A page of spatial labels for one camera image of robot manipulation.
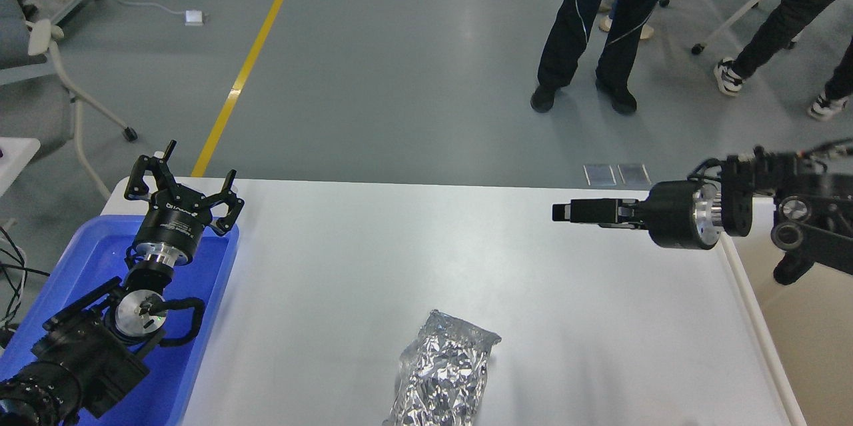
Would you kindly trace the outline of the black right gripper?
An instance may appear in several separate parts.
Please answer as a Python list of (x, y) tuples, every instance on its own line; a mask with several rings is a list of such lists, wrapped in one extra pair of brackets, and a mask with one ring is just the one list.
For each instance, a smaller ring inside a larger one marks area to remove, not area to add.
[(709, 250), (721, 237), (722, 226), (713, 213), (717, 194), (718, 189), (712, 183), (661, 182), (652, 187), (642, 202), (602, 198), (554, 204), (552, 221), (615, 229), (646, 228), (653, 243), (664, 249)]

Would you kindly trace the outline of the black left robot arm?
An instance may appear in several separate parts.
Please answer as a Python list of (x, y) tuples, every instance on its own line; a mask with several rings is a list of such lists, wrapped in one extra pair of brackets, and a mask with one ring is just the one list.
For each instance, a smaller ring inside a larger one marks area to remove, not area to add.
[(207, 302), (165, 298), (176, 268), (195, 258), (203, 233), (219, 237), (237, 224), (245, 202), (230, 170), (212, 195), (177, 182), (161, 157), (140, 156), (125, 189), (147, 213), (125, 253), (128, 272), (70, 303), (44, 323), (34, 360), (2, 381), (3, 425), (74, 425), (82, 410), (103, 416), (149, 374), (156, 347), (180, 347), (200, 334)]

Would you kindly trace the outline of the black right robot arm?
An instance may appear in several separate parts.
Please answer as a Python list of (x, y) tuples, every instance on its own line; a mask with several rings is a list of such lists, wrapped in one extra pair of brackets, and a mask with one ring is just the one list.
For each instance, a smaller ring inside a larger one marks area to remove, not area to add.
[(770, 238), (783, 252), (773, 272), (777, 283), (791, 285), (815, 264), (851, 274), (852, 178), (828, 171), (829, 161), (850, 156), (850, 138), (792, 152), (756, 146), (751, 155), (706, 159), (685, 180), (656, 183), (642, 201), (554, 204), (552, 220), (646, 231), (664, 249), (709, 250), (722, 233), (749, 235), (753, 199), (770, 196)]

